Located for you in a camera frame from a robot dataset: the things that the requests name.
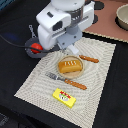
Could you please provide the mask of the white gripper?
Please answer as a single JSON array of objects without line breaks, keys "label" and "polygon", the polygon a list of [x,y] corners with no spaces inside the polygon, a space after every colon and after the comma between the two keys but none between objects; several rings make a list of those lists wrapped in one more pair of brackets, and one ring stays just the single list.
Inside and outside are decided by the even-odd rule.
[{"label": "white gripper", "polygon": [[38,39],[45,50],[55,45],[69,49],[73,54],[79,50],[74,43],[82,38],[82,31],[92,25],[94,2],[50,2],[37,16]]}]

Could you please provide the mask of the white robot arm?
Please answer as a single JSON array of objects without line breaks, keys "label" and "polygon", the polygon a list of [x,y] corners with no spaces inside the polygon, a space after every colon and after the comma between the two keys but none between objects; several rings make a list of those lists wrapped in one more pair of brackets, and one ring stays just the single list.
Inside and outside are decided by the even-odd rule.
[{"label": "white robot arm", "polygon": [[70,49],[77,54],[74,43],[82,38],[82,31],[93,23],[94,2],[51,0],[36,19],[39,23],[39,43],[45,50],[58,45],[60,49]]}]

